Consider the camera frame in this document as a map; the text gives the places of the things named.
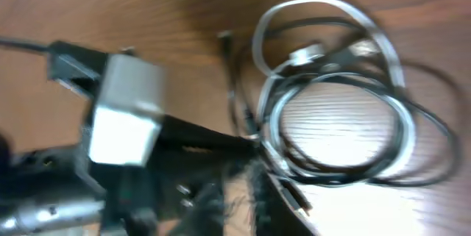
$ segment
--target black plastic part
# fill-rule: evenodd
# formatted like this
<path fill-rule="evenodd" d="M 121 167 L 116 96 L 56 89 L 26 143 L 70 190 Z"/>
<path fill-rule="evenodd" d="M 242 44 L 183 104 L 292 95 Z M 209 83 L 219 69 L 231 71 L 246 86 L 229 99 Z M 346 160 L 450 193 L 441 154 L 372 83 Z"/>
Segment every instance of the black plastic part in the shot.
<path fill-rule="evenodd" d="M 208 183 L 220 183 L 222 173 L 226 174 L 226 178 L 241 173 L 253 158 L 224 152 L 189 152 L 178 146 L 159 145 L 156 149 L 147 167 L 155 181 L 155 197 L 159 206 L 157 217 L 160 221 L 185 217 L 188 208 L 181 205 L 182 200 L 199 197 Z M 177 189 L 179 185 L 184 185 L 191 192 L 188 195 L 181 193 Z M 220 198 L 216 201 L 222 205 L 224 201 Z"/>
<path fill-rule="evenodd" d="M 206 184 L 189 207 L 183 220 L 170 231 L 169 236 L 222 236 L 224 235 L 224 194 L 221 180 Z"/>
<path fill-rule="evenodd" d="M 10 169 L 11 150 L 7 140 L 0 135 L 0 175 L 6 174 Z"/>
<path fill-rule="evenodd" d="M 281 190 L 281 193 L 283 193 L 283 196 L 285 197 L 286 201 L 288 204 L 294 209 L 294 210 L 301 210 L 301 206 L 297 203 L 297 200 L 294 198 L 294 196 L 289 192 L 288 189 L 283 188 Z"/>
<path fill-rule="evenodd" d="M 281 180 L 280 184 L 284 187 L 283 191 L 285 194 L 289 194 L 290 197 L 296 202 L 292 206 L 299 206 L 304 211 L 312 210 L 312 205 L 309 200 L 304 196 L 304 193 L 292 182 Z"/>
<path fill-rule="evenodd" d="M 141 224 L 132 218 L 157 209 L 154 184 L 145 168 L 92 163 L 91 175 L 107 191 L 100 233 L 125 229 L 129 236 L 155 235 L 157 216 Z"/>
<path fill-rule="evenodd" d="M 256 166 L 252 175 L 255 199 L 254 226 L 257 236 L 314 235 L 313 232 L 289 209 L 281 198 L 268 173 Z"/>
<path fill-rule="evenodd" d="M 215 132 L 167 115 L 158 142 L 167 146 L 195 147 L 226 154 L 255 155 L 254 143 L 242 137 Z"/>
<path fill-rule="evenodd" d="M 73 90 L 93 98 L 105 71 L 108 54 L 63 41 L 48 47 L 48 78 L 61 81 Z"/>

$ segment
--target cable connector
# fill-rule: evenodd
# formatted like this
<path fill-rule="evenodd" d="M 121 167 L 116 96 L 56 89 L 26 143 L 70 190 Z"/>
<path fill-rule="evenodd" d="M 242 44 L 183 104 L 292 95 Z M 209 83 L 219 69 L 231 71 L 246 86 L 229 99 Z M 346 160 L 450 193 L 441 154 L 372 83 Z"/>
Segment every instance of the cable connector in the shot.
<path fill-rule="evenodd" d="M 324 56 L 324 46 L 321 43 L 309 45 L 289 54 L 291 65 L 301 66 L 312 63 L 315 59 Z"/>

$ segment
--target white cable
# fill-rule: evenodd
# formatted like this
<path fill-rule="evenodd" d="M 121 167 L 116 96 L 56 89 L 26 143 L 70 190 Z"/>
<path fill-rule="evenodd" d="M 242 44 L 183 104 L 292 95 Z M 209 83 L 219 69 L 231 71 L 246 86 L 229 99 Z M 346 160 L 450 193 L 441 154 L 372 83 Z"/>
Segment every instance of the white cable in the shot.
<path fill-rule="evenodd" d="M 381 53 L 384 55 L 384 59 L 388 65 L 389 76 L 391 77 L 392 84 L 399 90 L 406 88 L 406 82 L 404 80 L 403 70 L 400 66 L 399 56 L 394 50 L 394 47 L 391 44 L 391 41 L 389 41 L 387 38 L 386 34 L 364 12 L 343 0 L 292 0 L 277 4 L 270 8 L 270 10 L 266 11 L 259 20 L 252 39 L 253 60 L 257 68 L 262 73 L 267 76 L 280 77 L 266 64 L 266 61 L 263 58 L 264 35 L 273 16 L 285 7 L 305 3 L 330 4 L 334 7 L 338 7 L 339 9 L 346 12 L 346 14 L 350 15 L 353 19 L 355 19 L 362 27 L 365 28 L 366 31 L 368 31 L 371 38 L 378 45 Z"/>
<path fill-rule="evenodd" d="M 268 78 L 263 85 L 261 95 L 258 102 L 257 114 L 256 114 L 256 121 L 259 125 L 263 127 L 265 124 L 265 108 L 266 104 L 269 100 L 269 96 L 272 90 L 272 87 L 277 79 L 283 79 L 279 73 L 286 68 L 287 66 L 291 65 L 290 61 L 285 61 L 275 69 L 271 69 L 267 64 L 265 59 L 263 58 L 263 41 L 264 41 L 264 34 L 268 28 L 268 25 L 273 18 L 273 16 L 279 12 L 284 7 L 288 7 L 295 4 L 304 4 L 304 3 L 325 3 L 333 5 L 334 7 L 338 7 L 339 9 L 346 12 L 350 15 L 353 19 L 355 19 L 365 30 L 368 32 L 369 36 L 376 42 L 380 52 L 383 54 L 384 59 L 387 64 L 389 78 L 391 80 L 392 85 L 396 90 L 399 90 L 398 93 L 402 93 L 403 90 L 406 88 L 406 83 L 404 80 L 403 70 L 400 64 L 399 57 L 397 52 L 394 50 L 394 47 L 383 32 L 375 22 L 368 17 L 364 12 L 359 10 L 357 7 L 342 1 L 342 0 L 293 0 L 293 1 L 286 1 L 281 4 L 273 6 L 269 9 L 258 22 L 257 27 L 255 28 L 255 33 L 252 39 L 252 57 L 254 60 L 255 65 L 257 68 L 264 73 Z M 383 172 L 386 174 L 395 174 L 400 169 L 402 169 L 406 163 L 411 158 L 414 152 L 414 146 L 416 141 L 416 134 L 415 134 L 415 125 L 414 120 L 411 116 L 411 113 L 403 106 L 402 103 L 397 101 L 396 99 L 389 99 L 389 103 L 392 105 L 396 111 L 399 112 L 401 115 L 402 121 L 401 123 L 405 125 L 404 135 L 403 135 L 403 142 L 401 143 L 402 149 L 400 150 L 399 156 L 395 159 L 395 161 Z M 280 150 L 275 147 L 277 145 L 277 141 L 274 143 L 270 140 L 267 140 L 263 136 L 261 136 L 263 144 L 268 152 L 272 156 L 276 156 L 276 158 L 283 157 L 280 153 Z M 281 162 L 282 166 L 286 166 L 286 161 Z"/>

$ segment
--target coiled cable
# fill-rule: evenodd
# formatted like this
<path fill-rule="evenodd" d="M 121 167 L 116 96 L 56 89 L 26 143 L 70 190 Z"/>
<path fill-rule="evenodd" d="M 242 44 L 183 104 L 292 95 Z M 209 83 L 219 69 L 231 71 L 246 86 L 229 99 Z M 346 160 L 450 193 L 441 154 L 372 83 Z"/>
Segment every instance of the coiled cable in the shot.
<path fill-rule="evenodd" d="M 271 19 L 278 11 L 284 7 L 304 3 L 331 4 L 345 11 L 357 23 L 342 18 L 306 18 L 288 22 L 275 29 L 268 29 Z M 273 69 L 266 64 L 262 50 L 265 39 L 276 37 L 280 32 L 287 29 L 319 24 L 346 26 L 356 32 L 362 32 L 366 37 L 373 40 L 386 61 L 386 78 L 366 71 L 339 70 L 325 72 L 320 71 L 321 68 L 317 68 L 315 71 L 312 71 L 312 69 L 298 71 L 295 75 L 284 76 L 282 73 L 287 68 L 293 68 L 293 62 L 287 60 Z M 247 124 L 256 125 L 256 132 L 252 130 L 248 131 L 247 134 L 258 135 L 262 152 L 261 157 L 271 173 L 280 180 L 325 187 L 341 187 L 357 182 L 390 187 L 420 187 L 442 182 L 458 170 L 461 161 L 461 147 L 457 136 L 444 121 L 407 97 L 403 70 L 397 52 L 383 30 L 357 7 L 342 0 L 293 0 L 278 4 L 268 10 L 260 19 L 255 29 L 251 47 L 254 63 L 267 76 L 267 79 L 258 101 L 257 115 L 252 121 L 246 117 Z M 253 114 L 254 111 L 250 109 L 250 103 L 247 103 L 247 96 L 243 85 L 241 85 L 240 56 L 241 53 L 233 59 L 236 64 L 231 67 L 233 71 L 229 75 L 235 76 L 235 80 L 238 82 L 235 88 L 240 90 L 237 94 L 245 103 L 243 105 L 244 113 Z M 283 108 L 308 85 L 320 82 L 359 87 L 378 97 L 394 110 L 393 137 L 386 150 L 377 160 L 354 169 L 337 168 L 335 171 L 326 171 L 324 168 L 318 168 L 306 153 L 293 143 L 289 143 L 280 132 Z M 446 136 L 451 151 L 449 167 L 438 176 L 421 181 L 405 182 L 400 181 L 398 177 L 379 178 L 379 175 L 394 176 L 410 160 L 417 138 L 414 122 L 416 114 L 423 115 Z"/>

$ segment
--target cable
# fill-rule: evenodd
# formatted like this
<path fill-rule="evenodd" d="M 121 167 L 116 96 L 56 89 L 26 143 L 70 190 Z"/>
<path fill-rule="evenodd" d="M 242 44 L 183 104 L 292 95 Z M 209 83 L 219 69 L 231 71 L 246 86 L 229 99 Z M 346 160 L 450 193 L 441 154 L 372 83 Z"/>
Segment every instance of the cable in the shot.
<path fill-rule="evenodd" d="M 9 49 L 27 50 L 29 52 L 40 53 L 46 52 L 48 48 L 46 45 L 40 43 L 10 37 L 0 37 L 0 46 L 5 46 Z"/>
<path fill-rule="evenodd" d="M 279 78 L 279 75 L 276 72 L 272 71 L 272 69 L 266 64 L 265 59 L 263 58 L 263 36 L 265 30 L 268 28 L 271 19 L 277 12 L 282 10 L 284 7 L 305 3 L 330 4 L 334 7 L 343 10 L 344 12 L 346 12 L 346 14 L 350 15 L 353 19 L 355 19 L 359 25 L 365 28 L 365 30 L 369 33 L 370 37 L 376 42 L 379 49 L 381 50 L 385 61 L 388 64 L 389 76 L 391 78 L 392 84 L 397 87 L 397 90 L 399 91 L 405 89 L 406 82 L 404 81 L 404 75 L 403 70 L 400 66 L 399 56 L 397 56 L 397 53 L 394 50 L 391 41 L 389 41 L 387 36 L 384 34 L 383 30 L 381 30 L 375 24 L 375 22 L 366 15 L 366 13 L 362 12 L 357 7 L 354 7 L 353 5 L 343 0 L 293 0 L 277 4 L 270 8 L 268 11 L 266 11 L 258 22 L 252 39 L 253 60 L 262 73 L 264 73 L 266 76 L 275 76 Z"/>
<path fill-rule="evenodd" d="M 231 74 L 231 63 L 230 57 L 232 54 L 233 39 L 229 31 L 224 31 L 218 34 L 218 38 L 221 42 L 221 53 L 224 70 L 226 71 L 227 77 L 227 109 L 230 114 L 231 125 L 235 135 L 240 135 L 239 124 L 236 115 L 236 78 Z"/>
<path fill-rule="evenodd" d="M 343 9 L 358 23 L 355 24 L 337 17 L 306 18 L 288 22 L 274 29 L 267 28 L 273 15 L 282 8 L 307 2 L 332 4 Z M 300 68 L 297 67 L 297 74 L 284 76 L 282 74 L 287 67 L 293 68 L 289 60 L 274 69 L 268 67 L 262 52 L 262 45 L 265 40 L 277 37 L 282 31 L 288 29 L 319 24 L 345 26 L 356 34 L 359 33 L 365 37 L 370 37 L 381 50 L 387 63 L 385 70 L 387 73 L 386 77 L 365 71 L 352 72 L 340 70 L 325 73 L 319 67 L 314 70 L 310 68 L 309 71 L 303 71 L 302 66 Z M 405 94 L 406 87 L 403 70 L 394 47 L 383 31 L 358 8 L 342 0 L 294 0 L 276 5 L 266 12 L 255 29 L 252 43 L 243 47 L 237 53 L 233 58 L 233 70 L 228 72 L 229 75 L 235 77 L 233 80 L 236 83 L 236 98 L 240 97 L 244 103 L 244 109 L 253 113 L 241 82 L 241 58 L 250 46 L 252 47 L 252 58 L 255 65 L 262 73 L 267 75 L 267 79 L 262 87 L 258 101 L 257 115 L 252 121 L 252 123 L 257 125 L 258 131 L 249 133 L 258 134 L 262 151 L 261 158 L 266 163 L 269 171 L 277 176 L 279 180 L 324 187 L 342 187 L 358 182 L 388 187 L 420 187 L 442 182 L 457 172 L 461 164 L 462 152 L 456 134 L 444 121 L 407 97 Z M 368 82 L 354 79 L 352 76 L 359 76 Z M 302 149 L 299 149 L 293 143 L 289 143 L 280 132 L 283 108 L 307 86 L 319 82 L 333 82 L 359 87 L 379 98 L 394 110 L 393 137 L 386 150 L 380 154 L 377 160 L 367 165 L 360 165 L 354 169 L 337 168 L 336 170 L 326 171 L 326 167 L 323 167 L 323 165 L 319 166 L 318 162 L 311 160 Z M 405 182 L 400 181 L 398 178 L 378 178 L 379 174 L 387 176 L 396 174 L 411 158 L 416 141 L 415 115 L 423 115 L 447 137 L 451 153 L 449 167 L 438 176 L 421 181 Z M 282 164 L 279 165 L 276 162 L 277 160 L 281 161 Z"/>

